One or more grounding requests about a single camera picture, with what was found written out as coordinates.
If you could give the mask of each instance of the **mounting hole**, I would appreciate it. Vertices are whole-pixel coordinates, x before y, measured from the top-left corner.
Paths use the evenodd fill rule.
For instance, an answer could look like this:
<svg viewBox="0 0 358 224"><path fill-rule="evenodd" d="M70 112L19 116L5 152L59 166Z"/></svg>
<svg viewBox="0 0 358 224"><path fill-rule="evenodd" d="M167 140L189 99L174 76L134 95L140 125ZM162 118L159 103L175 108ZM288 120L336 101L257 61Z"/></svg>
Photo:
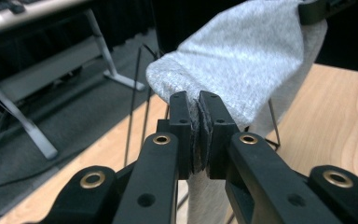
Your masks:
<svg viewBox="0 0 358 224"><path fill-rule="evenodd" d="M298 194L289 194L287 201L296 207L304 207L306 205L305 200Z"/></svg>
<svg viewBox="0 0 358 224"><path fill-rule="evenodd" d="M244 134L241 135L240 140L244 143L244 144L249 144L249 145L253 145L256 144L258 142L257 138L248 135L248 134Z"/></svg>
<svg viewBox="0 0 358 224"><path fill-rule="evenodd" d="M158 135L153 138L153 142L157 145L165 145L171 142L171 138L168 135Z"/></svg>
<svg viewBox="0 0 358 224"><path fill-rule="evenodd" d="M340 188L348 189L353 187L353 182L351 181L351 179L337 171L324 171L324 179L327 180L330 184Z"/></svg>
<svg viewBox="0 0 358 224"><path fill-rule="evenodd" d="M150 207L156 201L156 198L153 194L145 193L138 198L138 204L142 207Z"/></svg>
<svg viewBox="0 0 358 224"><path fill-rule="evenodd" d="M105 175L102 171L94 171L86 173L80 180L80 186L83 189L95 189L99 187L105 180Z"/></svg>

